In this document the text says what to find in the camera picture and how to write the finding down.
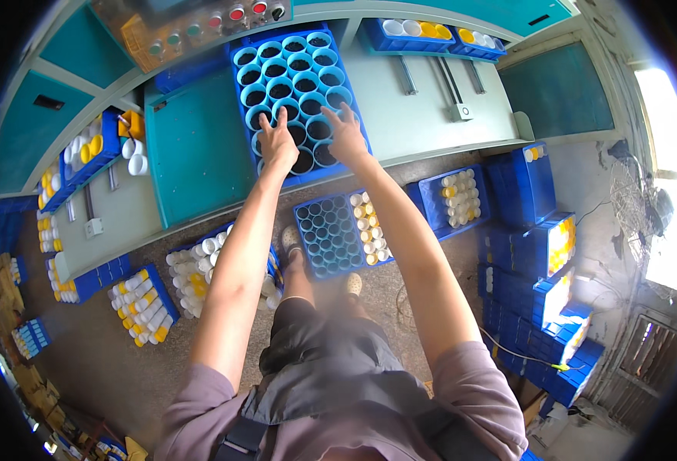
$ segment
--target forearm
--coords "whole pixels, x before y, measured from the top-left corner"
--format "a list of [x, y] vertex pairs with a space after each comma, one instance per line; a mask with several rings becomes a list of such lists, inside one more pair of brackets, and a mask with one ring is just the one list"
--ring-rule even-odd
[[191, 362], [223, 373], [234, 391], [241, 381], [284, 178], [278, 169], [266, 167], [246, 198], [218, 256], [190, 354]]
[[398, 263], [426, 359], [463, 341], [481, 341], [469, 304], [430, 226], [400, 186], [370, 156], [352, 170], [377, 210]]

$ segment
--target concrete floor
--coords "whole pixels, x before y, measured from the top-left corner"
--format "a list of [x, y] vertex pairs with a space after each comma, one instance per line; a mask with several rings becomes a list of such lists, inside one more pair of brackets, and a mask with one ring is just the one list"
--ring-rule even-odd
[[[457, 153], [391, 167], [388, 172], [400, 185], [405, 185], [477, 160], [472, 153]], [[277, 205], [274, 244], [279, 248], [281, 229], [294, 222], [291, 212], [294, 205], [359, 187], [356, 178], [350, 177], [281, 197]], [[39, 253], [35, 216], [32, 213], [27, 215], [16, 251], [24, 256], [30, 272], [30, 280], [21, 285], [27, 307], [24, 317], [41, 316], [54, 337], [53, 342], [31, 360], [32, 364], [37, 366], [42, 376], [51, 380], [64, 401], [85, 409], [91, 415], [105, 417], [108, 425], [119, 435], [128, 435], [153, 451], [159, 437], [160, 416], [176, 393], [179, 378], [187, 365], [197, 319], [182, 317], [165, 342], [139, 348], [111, 309], [105, 290], [82, 305], [57, 303], [43, 270], [43, 262], [48, 256]], [[169, 295], [176, 299], [164, 262], [168, 249], [192, 243], [209, 230], [232, 221], [236, 215], [233, 212], [216, 217], [141, 247], [130, 253], [131, 264], [139, 267], [155, 263], [168, 285]], [[481, 299], [476, 294], [474, 231], [449, 238], [441, 246], [476, 317], [481, 320]], [[362, 298], [367, 312], [387, 332], [390, 346], [406, 369], [421, 381], [429, 381], [431, 374], [413, 328], [398, 266], [388, 263], [362, 269], [359, 273], [363, 279]], [[340, 281], [343, 279], [315, 284], [319, 308], [322, 301], [332, 299], [340, 289]], [[241, 392], [261, 379], [258, 360], [262, 348], [268, 345], [273, 315], [270, 310], [257, 311], [244, 364]]]

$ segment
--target hand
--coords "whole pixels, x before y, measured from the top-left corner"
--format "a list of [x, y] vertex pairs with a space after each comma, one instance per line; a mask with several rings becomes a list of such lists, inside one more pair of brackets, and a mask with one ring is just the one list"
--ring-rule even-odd
[[259, 114], [259, 125], [262, 133], [257, 135], [257, 139], [262, 144], [264, 168], [275, 168], [287, 176], [298, 155], [295, 141], [288, 131], [288, 110], [285, 106], [279, 108], [275, 128], [271, 127], [264, 114]]
[[346, 103], [341, 103], [341, 109], [343, 121], [334, 111], [321, 107], [321, 112], [334, 127], [334, 142], [328, 147], [328, 151], [353, 170], [362, 160], [372, 156], [364, 144], [364, 136], [359, 130], [359, 121], [354, 118], [354, 112]]

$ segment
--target dark granules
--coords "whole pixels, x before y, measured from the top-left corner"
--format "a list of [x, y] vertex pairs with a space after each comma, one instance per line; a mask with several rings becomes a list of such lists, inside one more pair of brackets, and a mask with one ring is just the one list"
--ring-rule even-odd
[[331, 129], [326, 123], [315, 121], [307, 126], [307, 133], [310, 134], [311, 138], [320, 141], [331, 135]]
[[310, 170], [310, 167], [312, 166], [313, 166], [313, 156], [310, 154], [310, 152], [303, 151], [301, 149], [297, 154], [297, 160], [295, 161], [293, 167], [290, 170], [297, 174], [303, 174], [304, 172]]
[[279, 64], [272, 64], [271, 66], [267, 67], [267, 70], [264, 71], [264, 75], [269, 78], [279, 77], [285, 73], [285, 70], [286, 69]]
[[246, 72], [244, 75], [241, 76], [241, 84], [242, 85], [251, 85], [252, 83], [256, 82], [259, 80], [259, 71], [258, 70], [250, 70]]
[[327, 41], [325, 41], [325, 40], [323, 40], [322, 38], [319, 38], [319, 37], [315, 37], [315, 38], [311, 39], [308, 43], [310, 43], [313, 46], [317, 46], [318, 48], [320, 48], [321, 46], [326, 46], [328, 44]]
[[334, 60], [326, 55], [315, 56], [313, 60], [318, 64], [320, 64], [321, 66], [333, 66], [334, 64]]
[[338, 86], [341, 85], [341, 80], [336, 77], [334, 74], [325, 73], [321, 76], [321, 81], [328, 86]]
[[290, 132], [290, 135], [293, 137], [295, 145], [300, 145], [305, 141], [305, 128], [303, 128], [299, 124], [293, 124], [291, 126], [288, 126], [288, 131]]
[[264, 100], [266, 95], [264, 91], [252, 91], [246, 95], [246, 107], [256, 106]]
[[297, 117], [297, 107], [295, 106], [283, 106], [288, 110], [288, 120], [295, 120]]
[[298, 41], [293, 41], [289, 42], [287, 46], [285, 47], [285, 50], [296, 52], [296, 51], [302, 51], [305, 50], [305, 47], [302, 45], [302, 43]]
[[315, 99], [306, 99], [300, 105], [300, 110], [305, 112], [307, 115], [318, 115], [321, 112], [321, 103], [319, 103]]
[[348, 103], [348, 101], [346, 101], [346, 99], [344, 99], [344, 97], [339, 93], [331, 93], [330, 95], [326, 96], [326, 100], [328, 101], [329, 106], [335, 109], [340, 109], [341, 103]]
[[304, 78], [302, 80], [298, 80], [297, 83], [295, 83], [295, 88], [297, 88], [298, 91], [302, 91], [303, 93], [315, 91], [315, 82], [313, 80]]
[[305, 59], [296, 59], [290, 63], [290, 69], [297, 70], [298, 72], [307, 70], [310, 67]]
[[315, 148], [315, 152], [313, 152], [313, 155], [315, 156], [315, 161], [327, 167], [331, 166], [337, 161], [335, 157], [332, 156], [330, 152], [328, 152], [328, 146], [329, 144], [321, 144], [317, 148]]
[[236, 61], [239, 66], [243, 66], [245, 64], [251, 63], [254, 58], [256, 58], [257, 55], [254, 53], [244, 53], [239, 57], [239, 60]]
[[288, 97], [288, 94], [290, 94], [290, 87], [284, 83], [278, 83], [269, 90], [269, 95], [275, 99]]
[[259, 111], [256, 114], [252, 115], [251, 120], [249, 121], [249, 124], [251, 125], [251, 129], [254, 130], [254, 131], [261, 128], [260, 125], [259, 125], [259, 114], [266, 115], [267, 116], [267, 122], [272, 123], [272, 114], [270, 113], [270, 111]]
[[267, 59], [267, 58], [274, 58], [279, 54], [279, 50], [275, 48], [274, 46], [270, 46], [269, 48], [265, 48], [262, 50], [262, 58]]

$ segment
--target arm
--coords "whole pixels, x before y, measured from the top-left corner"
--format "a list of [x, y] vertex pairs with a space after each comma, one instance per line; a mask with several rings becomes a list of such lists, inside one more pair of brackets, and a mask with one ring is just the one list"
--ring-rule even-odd
[[428, 223], [367, 152], [351, 109], [342, 104], [347, 123], [332, 111], [322, 110], [334, 126], [331, 154], [357, 175], [372, 198], [407, 287], [420, 344], [433, 370], [438, 356], [450, 347], [465, 341], [481, 342], [474, 315]]
[[190, 352], [191, 363], [226, 376], [234, 394], [257, 311], [279, 190], [298, 154], [286, 109], [280, 109], [276, 128], [263, 114], [260, 125], [265, 165], [221, 249]]

